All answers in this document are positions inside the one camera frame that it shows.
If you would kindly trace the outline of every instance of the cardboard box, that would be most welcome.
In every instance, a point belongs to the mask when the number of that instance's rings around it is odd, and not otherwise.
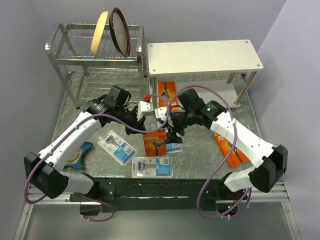
[[[221,136],[218,133],[214,133],[215,141],[218,144],[223,156],[227,156],[231,147],[232,143],[230,143],[227,139]],[[233,152],[231,153],[230,157],[226,160],[230,168],[234,168],[240,164],[248,162],[249,159],[247,156],[240,151],[238,148],[234,148]]]
[[[143,135],[145,155],[147,157],[161,156],[166,154],[166,131],[159,130]]]
[[[158,94],[164,97],[167,101],[167,103],[170,103],[172,98],[176,95],[177,89],[176,89],[176,82],[174,81],[159,81],[158,82]],[[165,102],[158,98],[159,100],[159,107],[165,107]],[[178,105],[178,98],[176,98],[171,106]],[[172,107],[171,111],[177,111],[178,107]]]

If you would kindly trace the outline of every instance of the white table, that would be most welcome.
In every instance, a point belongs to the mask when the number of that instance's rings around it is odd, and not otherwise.
[[[227,81],[197,82],[197,84],[205,86],[209,84],[232,108],[240,106],[240,98],[247,91],[256,73],[264,68],[250,40],[150,43],[147,45],[147,53],[150,85],[154,93],[157,91],[157,77],[230,73]],[[232,79],[235,73],[247,72],[251,74],[237,96],[231,84]],[[191,84],[194,82],[177,82],[176,88],[179,90]],[[210,96],[211,100],[222,104],[220,99]]]

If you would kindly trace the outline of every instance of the white wall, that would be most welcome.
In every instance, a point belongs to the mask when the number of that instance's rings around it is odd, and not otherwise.
[[[304,240],[320,236],[320,2],[287,0],[249,95],[262,137],[288,148],[285,186]]]
[[[250,39],[258,50],[286,0],[29,0],[43,26],[97,21],[118,7],[146,43]]]
[[[26,0],[0,0],[0,239],[23,209],[24,155],[50,140],[63,87],[45,53],[47,34]]]

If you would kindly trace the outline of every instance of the wire rack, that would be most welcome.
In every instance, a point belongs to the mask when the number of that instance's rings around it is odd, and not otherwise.
[[[95,22],[88,21],[69,22],[66,27],[57,23],[45,44],[47,56],[73,104],[77,109],[80,108],[78,101],[83,83],[85,79],[85,87],[96,83],[92,82],[92,76],[96,74],[137,75],[140,97],[143,98],[146,94],[144,77],[147,77],[144,27],[128,22],[131,52],[128,57],[124,57],[112,42],[108,24],[104,26],[96,56],[92,55],[90,48],[96,26]],[[69,73],[82,71],[76,95],[70,89],[69,78],[63,74],[61,68]]]

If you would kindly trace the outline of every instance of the marble surface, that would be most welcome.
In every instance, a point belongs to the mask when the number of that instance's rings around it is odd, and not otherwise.
[[[75,72],[71,75],[71,89],[77,92],[81,72]],[[197,81],[219,81],[227,80],[229,74],[199,74],[199,75],[183,75],[159,77],[161,80],[174,80],[176,82],[197,82]],[[149,78],[144,78],[145,85],[148,86]],[[233,82],[237,93],[244,86],[244,81],[240,74],[234,76]],[[107,73],[91,73],[86,77],[80,94],[80,105],[83,107],[90,99],[97,98],[103,94],[107,94],[109,89],[117,85],[131,92],[131,100],[139,100],[139,80],[138,75],[132,74],[107,74]],[[250,129],[258,134],[257,126],[254,121],[250,104],[245,94],[241,101],[241,107],[233,111],[234,117]],[[62,114],[57,126],[55,138],[57,138],[67,127],[77,118],[81,110],[77,110],[67,97],[63,106]],[[146,128],[148,130],[157,127],[156,120],[153,116],[147,117]],[[83,169],[75,170],[65,168],[64,171],[75,174],[87,173],[93,177],[131,177],[131,161],[125,166],[121,166],[114,160],[103,148],[98,145],[98,141],[110,130],[114,130],[136,150],[135,157],[145,157],[145,149],[143,145],[143,136],[141,134],[126,135],[125,127],[112,122],[104,126],[103,129],[92,135],[88,142],[93,143],[93,149],[86,155],[83,161]],[[185,130],[183,137],[182,152],[170,153],[173,163],[173,178],[176,179],[206,179],[215,167],[223,160],[214,133],[208,131],[204,126],[193,125]],[[251,163],[243,163],[240,166],[230,168],[224,164],[214,179],[220,179],[229,172],[238,172],[251,167]]]

